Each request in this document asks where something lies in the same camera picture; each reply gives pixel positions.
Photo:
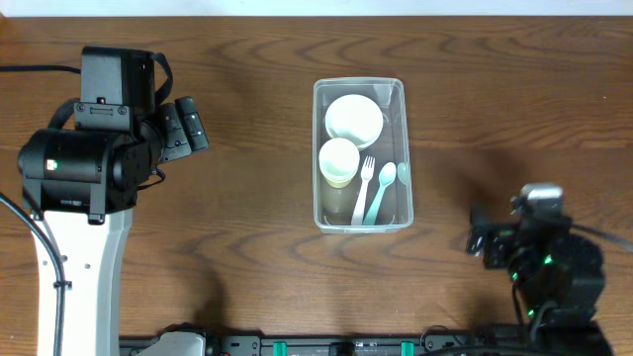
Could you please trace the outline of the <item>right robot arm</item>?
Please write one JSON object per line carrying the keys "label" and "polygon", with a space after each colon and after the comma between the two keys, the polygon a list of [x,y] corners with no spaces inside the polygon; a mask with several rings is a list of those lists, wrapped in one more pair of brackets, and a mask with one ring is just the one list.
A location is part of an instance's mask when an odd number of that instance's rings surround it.
{"label": "right robot arm", "polygon": [[572,219],[560,207],[515,209],[519,220],[501,223],[473,207],[466,252],[481,254],[489,270],[507,271],[513,298],[529,317],[520,342],[548,353],[611,355],[593,319],[605,286],[600,247],[572,233]]}

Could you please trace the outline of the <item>light teal plastic spoon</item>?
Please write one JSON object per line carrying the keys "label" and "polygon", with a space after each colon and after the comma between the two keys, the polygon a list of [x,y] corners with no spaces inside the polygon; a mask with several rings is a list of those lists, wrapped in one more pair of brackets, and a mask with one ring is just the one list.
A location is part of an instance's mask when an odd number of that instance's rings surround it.
{"label": "light teal plastic spoon", "polygon": [[379,188],[363,220],[364,225],[375,224],[386,190],[389,186],[391,186],[395,182],[396,177],[397,177],[396,164],[394,162],[386,163],[379,173]]}

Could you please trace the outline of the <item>white plastic cup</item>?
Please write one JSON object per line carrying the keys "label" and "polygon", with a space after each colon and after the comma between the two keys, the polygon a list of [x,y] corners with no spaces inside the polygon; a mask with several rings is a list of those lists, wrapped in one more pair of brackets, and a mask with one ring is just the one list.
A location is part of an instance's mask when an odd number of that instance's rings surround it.
{"label": "white plastic cup", "polygon": [[318,153],[318,166],[323,177],[331,182],[343,183],[351,180],[359,167],[360,152],[346,138],[331,138]]}

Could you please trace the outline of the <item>white plastic bowl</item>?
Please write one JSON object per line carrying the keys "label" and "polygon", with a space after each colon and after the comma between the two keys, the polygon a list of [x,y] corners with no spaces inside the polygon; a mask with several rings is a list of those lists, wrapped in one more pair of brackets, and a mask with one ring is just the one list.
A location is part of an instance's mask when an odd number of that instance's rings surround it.
{"label": "white plastic bowl", "polygon": [[364,150],[380,136],[384,119],[380,107],[370,98],[348,94],[334,100],[324,116],[330,138],[345,138]]}

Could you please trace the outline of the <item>yellow plastic cup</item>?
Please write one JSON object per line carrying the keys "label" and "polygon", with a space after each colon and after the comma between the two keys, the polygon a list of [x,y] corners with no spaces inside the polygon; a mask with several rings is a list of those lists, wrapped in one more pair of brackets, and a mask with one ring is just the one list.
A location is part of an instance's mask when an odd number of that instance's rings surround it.
{"label": "yellow plastic cup", "polygon": [[325,182],[330,187],[335,188],[335,189],[342,189],[348,186],[354,177],[355,177],[354,174],[342,175],[342,176],[336,176],[336,175],[331,175],[331,174],[323,175],[323,179],[325,180]]}

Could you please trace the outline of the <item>white plastic fork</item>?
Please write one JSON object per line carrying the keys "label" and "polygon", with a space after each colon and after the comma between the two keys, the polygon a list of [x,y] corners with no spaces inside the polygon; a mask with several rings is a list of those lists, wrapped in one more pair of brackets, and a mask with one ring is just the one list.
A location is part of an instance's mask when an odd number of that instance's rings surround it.
{"label": "white plastic fork", "polygon": [[368,186],[373,178],[374,169],[375,157],[366,156],[360,171],[361,186],[351,219],[352,225],[361,225],[363,222]]}

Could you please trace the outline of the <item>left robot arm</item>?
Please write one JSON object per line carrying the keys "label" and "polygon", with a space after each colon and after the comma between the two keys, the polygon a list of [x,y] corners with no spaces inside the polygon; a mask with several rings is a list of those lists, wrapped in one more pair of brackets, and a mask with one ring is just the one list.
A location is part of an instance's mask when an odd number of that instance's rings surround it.
{"label": "left robot arm", "polygon": [[40,355],[120,351],[121,269],[137,194],[160,165],[208,148],[191,97],[148,107],[61,104],[19,154],[39,263]]}

